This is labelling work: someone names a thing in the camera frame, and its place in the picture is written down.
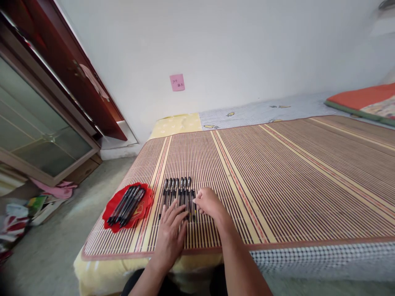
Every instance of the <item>red plastic tray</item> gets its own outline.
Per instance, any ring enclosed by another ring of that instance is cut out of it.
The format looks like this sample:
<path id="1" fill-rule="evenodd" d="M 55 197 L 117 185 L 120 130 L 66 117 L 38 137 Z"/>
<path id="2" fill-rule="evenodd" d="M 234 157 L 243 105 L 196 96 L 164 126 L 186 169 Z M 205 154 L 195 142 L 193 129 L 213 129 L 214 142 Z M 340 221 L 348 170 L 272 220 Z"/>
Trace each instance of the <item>red plastic tray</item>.
<path id="1" fill-rule="evenodd" d="M 116 233 L 120 230 L 119 223 L 114 224 L 113 226 L 110 227 L 107 223 L 107 220 L 108 220 L 108 218 L 110 218 L 111 214 L 113 213 L 114 209 L 119 204 L 119 202 L 121 201 L 122 196 L 125 194 L 125 192 L 128 190 L 128 188 L 131 186 L 137 186 L 137 185 L 140 185 L 140 188 L 145 189 L 145 194 L 144 194 L 143 198 L 141 199 L 136 211 L 133 213 L 133 216 L 130 219 L 129 223 L 126 224 L 123 228 L 131 228 L 136 224 L 138 219 L 144 218 L 145 213 L 152 205 L 152 198 L 151 198 L 152 189 L 148 188 L 148 184 L 142 184 L 140 182 L 137 182 L 137 183 L 128 185 L 125 188 L 119 190 L 113 196 L 113 198 L 110 199 L 110 201 L 108 202 L 106 209 L 103 213 L 103 216 L 102 216 L 102 219 L 104 220 L 104 228 L 105 229 L 111 228 L 112 232 L 114 232 L 114 233 Z"/>

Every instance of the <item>woven mat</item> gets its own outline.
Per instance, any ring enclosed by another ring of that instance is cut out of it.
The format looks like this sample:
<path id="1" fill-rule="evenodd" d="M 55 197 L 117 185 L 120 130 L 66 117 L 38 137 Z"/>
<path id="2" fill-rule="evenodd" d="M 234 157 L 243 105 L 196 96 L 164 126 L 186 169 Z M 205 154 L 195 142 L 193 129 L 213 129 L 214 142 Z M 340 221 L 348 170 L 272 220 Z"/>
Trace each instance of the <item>woven mat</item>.
<path id="1" fill-rule="evenodd" d="M 322 116 L 148 141 L 117 190 L 148 183 L 151 210 L 116 234 L 99 218 L 82 259 L 149 257 L 164 179 L 182 176 L 218 193 L 251 250 L 395 241 L 395 131 Z M 184 254 L 220 251 L 214 222 L 198 215 Z"/>

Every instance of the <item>person's left hand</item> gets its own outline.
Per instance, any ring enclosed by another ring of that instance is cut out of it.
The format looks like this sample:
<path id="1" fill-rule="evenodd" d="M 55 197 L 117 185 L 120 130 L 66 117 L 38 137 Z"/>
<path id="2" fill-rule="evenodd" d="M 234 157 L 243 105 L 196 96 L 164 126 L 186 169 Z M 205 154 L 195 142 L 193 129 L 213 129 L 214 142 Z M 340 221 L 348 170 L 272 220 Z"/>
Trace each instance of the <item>person's left hand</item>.
<path id="1" fill-rule="evenodd" d="M 176 204 L 177 200 L 174 200 L 168 210 L 163 205 L 155 252 L 150 260 L 150 263 L 163 273 L 168 273 L 173 267 L 184 245 L 188 222 L 184 219 L 188 212 L 184 212 L 185 205 L 175 209 Z"/>

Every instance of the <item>concrete floor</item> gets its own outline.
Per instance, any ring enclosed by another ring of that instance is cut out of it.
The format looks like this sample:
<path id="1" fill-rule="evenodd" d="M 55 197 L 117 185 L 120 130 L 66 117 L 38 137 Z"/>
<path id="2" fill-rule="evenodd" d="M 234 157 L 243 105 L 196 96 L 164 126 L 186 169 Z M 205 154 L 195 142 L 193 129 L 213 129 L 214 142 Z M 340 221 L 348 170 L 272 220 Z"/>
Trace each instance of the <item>concrete floor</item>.
<path id="1" fill-rule="evenodd" d="M 5 265 L 16 295 L 78 296 L 73 262 L 134 158 L 103 162 L 46 224 L 32 229 Z M 394 295 L 395 283 L 265 277 L 274 295 Z"/>

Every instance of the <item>glass door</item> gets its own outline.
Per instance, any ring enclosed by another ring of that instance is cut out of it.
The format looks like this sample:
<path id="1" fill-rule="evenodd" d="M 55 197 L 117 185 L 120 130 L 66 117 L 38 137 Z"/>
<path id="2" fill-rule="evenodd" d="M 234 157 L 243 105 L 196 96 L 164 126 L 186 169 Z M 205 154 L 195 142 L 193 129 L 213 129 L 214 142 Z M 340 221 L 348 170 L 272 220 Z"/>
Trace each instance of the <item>glass door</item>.
<path id="1" fill-rule="evenodd" d="M 99 150 L 0 43 L 0 161 L 56 185 Z"/>

